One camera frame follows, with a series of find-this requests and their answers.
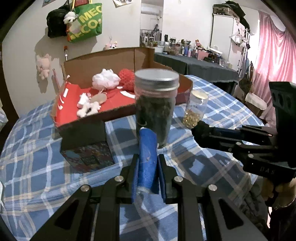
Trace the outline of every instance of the poster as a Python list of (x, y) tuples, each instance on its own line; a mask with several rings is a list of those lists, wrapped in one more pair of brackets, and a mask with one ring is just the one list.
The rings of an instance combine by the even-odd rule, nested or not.
[(118, 7), (126, 4), (131, 4), (133, 2), (133, 0), (113, 0), (113, 1)]

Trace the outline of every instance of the brown oval object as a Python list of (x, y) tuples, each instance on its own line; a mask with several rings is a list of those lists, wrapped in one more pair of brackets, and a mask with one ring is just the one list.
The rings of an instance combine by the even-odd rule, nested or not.
[(99, 104), (103, 104), (106, 100), (107, 100), (107, 95), (99, 93), (99, 94), (94, 95), (90, 99), (90, 102), (91, 103), (98, 102)]

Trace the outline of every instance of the glass jar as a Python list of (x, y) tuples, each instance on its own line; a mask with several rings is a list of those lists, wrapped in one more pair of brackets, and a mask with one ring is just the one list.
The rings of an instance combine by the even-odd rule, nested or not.
[(159, 148), (167, 142), (172, 122), (179, 74), (166, 69), (141, 69), (135, 73), (136, 133), (142, 127), (157, 134)]
[(208, 95), (201, 90), (193, 90), (190, 93), (186, 105), (183, 124), (189, 129), (194, 128), (202, 120), (207, 108)]

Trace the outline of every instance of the dark table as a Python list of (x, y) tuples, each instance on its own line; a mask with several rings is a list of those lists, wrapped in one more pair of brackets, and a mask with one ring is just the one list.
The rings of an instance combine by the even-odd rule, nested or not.
[(237, 71), (222, 67), (216, 63), (162, 53), (155, 53), (154, 61), (169, 66), (180, 74), (194, 75), (204, 79), (230, 95), (233, 94), (235, 86), (238, 84), (239, 74)]

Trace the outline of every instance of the metal lid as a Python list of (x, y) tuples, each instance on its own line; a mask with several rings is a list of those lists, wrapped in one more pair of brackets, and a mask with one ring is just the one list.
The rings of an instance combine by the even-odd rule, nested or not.
[(135, 86), (143, 90), (171, 91), (179, 87), (179, 74), (167, 69), (141, 69), (135, 77)]
[(201, 91), (198, 91), (198, 90), (193, 90), (191, 92), (195, 97), (199, 98), (199, 99), (202, 99), (202, 100), (205, 100), (208, 98), (207, 94), (204, 93), (204, 92), (201, 92)]

